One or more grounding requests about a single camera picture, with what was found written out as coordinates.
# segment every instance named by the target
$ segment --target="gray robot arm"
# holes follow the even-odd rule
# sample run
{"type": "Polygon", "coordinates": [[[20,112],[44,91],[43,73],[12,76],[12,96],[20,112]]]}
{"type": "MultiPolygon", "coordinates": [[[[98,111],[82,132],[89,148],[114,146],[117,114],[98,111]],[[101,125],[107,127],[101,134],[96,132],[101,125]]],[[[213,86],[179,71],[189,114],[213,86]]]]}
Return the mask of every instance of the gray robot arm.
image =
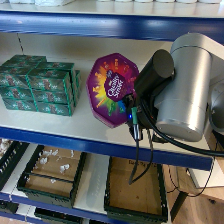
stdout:
{"type": "Polygon", "coordinates": [[[224,133],[224,47],[192,33],[179,37],[170,53],[175,78],[155,99],[157,128],[181,140],[199,141],[209,103],[211,126],[224,133]]]}

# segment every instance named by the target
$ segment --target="printed label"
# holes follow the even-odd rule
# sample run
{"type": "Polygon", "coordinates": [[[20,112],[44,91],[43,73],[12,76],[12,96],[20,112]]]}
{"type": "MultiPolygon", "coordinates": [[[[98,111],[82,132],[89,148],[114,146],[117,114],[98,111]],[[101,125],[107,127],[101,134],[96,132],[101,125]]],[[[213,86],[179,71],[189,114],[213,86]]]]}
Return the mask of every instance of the printed label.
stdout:
{"type": "Polygon", "coordinates": [[[108,98],[114,102],[120,101],[127,91],[125,78],[117,72],[113,73],[113,71],[108,70],[104,89],[108,98]]]}

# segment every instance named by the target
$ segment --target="brown cardboard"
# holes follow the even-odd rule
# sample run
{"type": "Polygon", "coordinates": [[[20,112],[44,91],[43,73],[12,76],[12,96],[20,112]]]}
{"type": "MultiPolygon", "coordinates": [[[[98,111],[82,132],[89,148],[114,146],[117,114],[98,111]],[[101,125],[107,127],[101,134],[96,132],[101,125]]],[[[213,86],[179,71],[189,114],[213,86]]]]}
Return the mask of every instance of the brown cardboard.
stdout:
{"type": "MultiPolygon", "coordinates": [[[[129,163],[129,160],[113,158],[110,173],[110,206],[161,215],[156,166],[153,165],[142,178],[129,185],[132,168],[133,164],[129,163]]],[[[143,165],[139,165],[135,176],[144,169],[143,165]]]]}
{"type": "Polygon", "coordinates": [[[70,197],[72,183],[65,183],[61,181],[51,182],[51,179],[31,176],[26,182],[26,188],[40,190],[52,194],[57,194],[65,197],[70,197]]]}
{"type": "Polygon", "coordinates": [[[60,157],[66,157],[66,158],[71,158],[71,159],[80,159],[80,155],[81,152],[79,151],[75,151],[75,150],[70,150],[70,149],[62,149],[62,148],[56,148],[56,147],[51,147],[51,146],[45,146],[44,147],[44,151],[50,151],[52,150],[53,152],[55,150],[58,150],[58,153],[56,156],[60,156],[60,157]]]}
{"type": "Polygon", "coordinates": [[[47,157],[46,164],[40,164],[40,160],[42,158],[46,158],[46,156],[41,156],[39,158],[39,160],[36,163],[36,166],[32,171],[33,173],[56,177],[64,180],[70,180],[70,181],[74,180],[79,160],[51,155],[47,157]],[[60,166],[66,164],[69,164],[69,169],[61,173],[60,166]]]}
{"type": "MultiPolygon", "coordinates": [[[[32,173],[50,176],[52,177],[51,179],[60,178],[63,180],[74,181],[81,152],[74,151],[74,156],[71,157],[71,150],[68,149],[59,149],[49,146],[45,146],[45,148],[43,149],[43,151],[50,150],[52,150],[53,152],[55,150],[58,150],[57,155],[41,155],[36,162],[32,173]],[[47,158],[47,162],[45,164],[40,163],[40,160],[42,158],[47,158]],[[69,164],[69,169],[61,173],[60,166],[66,164],[69,164]]],[[[66,183],[60,180],[56,180],[56,182],[52,183],[51,179],[30,175],[30,179],[29,181],[27,181],[26,187],[69,197],[69,193],[72,190],[72,183],[66,183]]]]}

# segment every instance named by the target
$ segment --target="upper shelf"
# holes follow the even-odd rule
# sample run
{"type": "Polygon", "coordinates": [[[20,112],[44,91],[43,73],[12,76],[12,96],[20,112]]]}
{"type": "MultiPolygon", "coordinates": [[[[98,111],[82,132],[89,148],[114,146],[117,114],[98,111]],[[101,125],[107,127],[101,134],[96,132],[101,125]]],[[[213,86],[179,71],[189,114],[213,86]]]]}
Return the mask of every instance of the upper shelf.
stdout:
{"type": "MultiPolygon", "coordinates": [[[[135,159],[136,143],[128,126],[111,129],[93,117],[87,92],[87,74],[82,76],[82,91],[72,117],[28,111],[7,110],[0,98],[0,137],[60,148],[135,159]]],[[[192,146],[209,149],[205,138],[192,146]]],[[[188,168],[210,170],[210,157],[185,151],[169,143],[154,143],[153,161],[188,168]]],[[[146,131],[140,141],[139,159],[150,160],[146,131]]]]}
{"type": "Polygon", "coordinates": [[[174,41],[188,32],[224,43],[224,4],[99,2],[1,4],[0,32],[174,41]]]}

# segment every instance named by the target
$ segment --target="plastic tray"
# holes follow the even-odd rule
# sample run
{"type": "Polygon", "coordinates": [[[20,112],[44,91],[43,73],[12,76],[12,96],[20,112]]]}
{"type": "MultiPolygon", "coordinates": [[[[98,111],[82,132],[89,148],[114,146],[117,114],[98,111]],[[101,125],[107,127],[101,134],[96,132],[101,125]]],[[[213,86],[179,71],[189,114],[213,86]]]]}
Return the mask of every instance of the plastic tray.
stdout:
{"type": "Polygon", "coordinates": [[[67,215],[59,212],[53,212],[42,208],[36,208],[34,215],[41,218],[46,223],[51,224],[81,224],[82,218],[67,215]]]}
{"type": "MultiPolygon", "coordinates": [[[[158,186],[156,186],[155,188],[154,187],[152,188],[153,189],[152,190],[152,194],[151,194],[151,188],[150,188],[150,195],[152,195],[152,197],[154,197],[155,193],[157,195],[159,195],[158,198],[160,198],[160,201],[158,202],[158,204],[161,204],[161,215],[159,215],[159,214],[150,213],[149,211],[148,212],[141,212],[141,211],[135,211],[135,210],[122,208],[121,205],[123,206],[123,204],[120,201],[121,201],[121,198],[124,200],[124,197],[123,197],[123,195],[120,195],[121,193],[119,194],[119,192],[117,193],[119,195],[116,198],[116,200],[121,203],[120,207],[111,206],[111,191],[110,191],[110,187],[111,187],[112,183],[110,181],[110,179],[111,179],[111,175],[110,174],[111,174],[113,159],[116,159],[116,158],[112,158],[111,157],[110,158],[110,162],[109,162],[107,183],[106,183],[106,191],[105,191],[105,197],[104,197],[104,209],[105,209],[105,211],[107,211],[107,216],[109,218],[112,218],[112,219],[117,219],[117,220],[130,222],[130,223],[139,223],[139,224],[142,224],[142,223],[147,223],[148,224],[148,223],[162,223],[162,222],[164,223],[164,222],[167,222],[168,221],[168,209],[167,209],[166,191],[165,191],[165,186],[164,186],[162,166],[157,164],[157,173],[158,173],[158,175],[154,174],[154,177],[158,176],[158,181],[157,181],[158,182],[158,184],[157,184],[158,186]]],[[[129,164],[133,165],[133,163],[134,163],[134,161],[129,160],[129,164]]],[[[130,187],[128,186],[128,179],[126,181],[127,181],[127,185],[125,184],[125,186],[127,188],[125,186],[122,186],[123,189],[124,189],[123,192],[126,192],[126,191],[130,190],[130,187]]],[[[139,183],[136,182],[134,184],[136,184],[136,186],[139,186],[139,184],[142,184],[142,182],[141,183],[140,182],[139,183]]]]}
{"type": "Polygon", "coordinates": [[[0,201],[0,211],[15,214],[18,209],[18,204],[6,201],[0,201]]]}
{"type": "Polygon", "coordinates": [[[79,186],[79,181],[80,181],[82,170],[84,167],[86,153],[81,153],[76,174],[74,176],[74,180],[68,181],[68,180],[57,179],[55,177],[50,177],[46,175],[32,174],[32,170],[34,169],[36,162],[38,161],[39,157],[43,153],[43,149],[44,149],[44,146],[42,145],[37,146],[37,149],[32,155],[30,161],[27,163],[26,168],[23,171],[18,181],[17,189],[19,191],[23,191],[31,200],[72,208],[74,205],[76,193],[79,186]],[[70,192],[68,192],[69,197],[62,196],[59,194],[49,193],[46,191],[27,188],[25,185],[27,181],[29,180],[30,175],[40,176],[41,178],[47,178],[47,179],[55,179],[56,181],[61,181],[61,182],[72,183],[72,188],[70,192]]]}
{"type": "Polygon", "coordinates": [[[0,190],[4,187],[29,143],[14,141],[0,160],[0,190]]]}

